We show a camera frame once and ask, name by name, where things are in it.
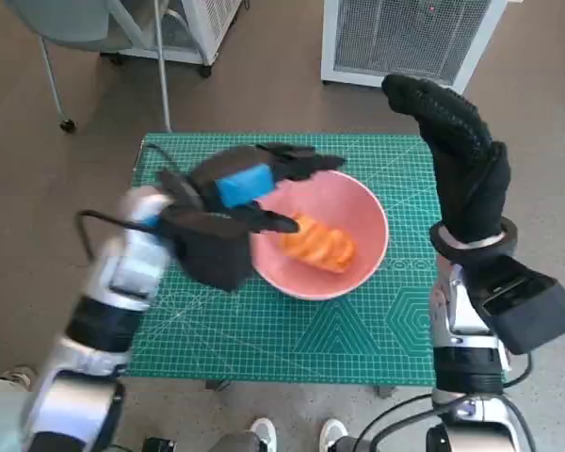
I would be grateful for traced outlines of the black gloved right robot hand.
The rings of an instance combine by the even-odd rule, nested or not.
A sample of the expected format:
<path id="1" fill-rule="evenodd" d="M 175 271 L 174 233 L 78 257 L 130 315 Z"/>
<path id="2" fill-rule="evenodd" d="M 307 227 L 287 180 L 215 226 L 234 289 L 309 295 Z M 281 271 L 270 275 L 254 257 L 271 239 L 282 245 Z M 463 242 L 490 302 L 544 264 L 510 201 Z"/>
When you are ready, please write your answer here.
<path id="1" fill-rule="evenodd" d="M 508 150 L 477 107 L 452 89 L 399 74 L 386 76 L 381 88 L 395 113 L 415 119 L 431 151 L 447 231 L 464 244 L 501 234 Z"/>

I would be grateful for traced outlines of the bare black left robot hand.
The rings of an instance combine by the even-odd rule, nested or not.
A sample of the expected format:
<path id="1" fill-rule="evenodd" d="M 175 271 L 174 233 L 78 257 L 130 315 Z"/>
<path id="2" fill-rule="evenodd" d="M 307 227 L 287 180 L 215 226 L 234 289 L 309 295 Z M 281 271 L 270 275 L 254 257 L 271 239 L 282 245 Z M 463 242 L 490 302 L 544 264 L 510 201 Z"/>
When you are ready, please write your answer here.
<path id="1" fill-rule="evenodd" d="M 187 178 L 206 211 L 233 218 L 253 233 L 294 234 L 299 230 L 295 220 L 263 209 L 258 200 L 274 192 L 282 181 L 305 181 L 345 163 L 344 157 L 319 153 L 312 146 L 259 143 L 215 153 Z"/>

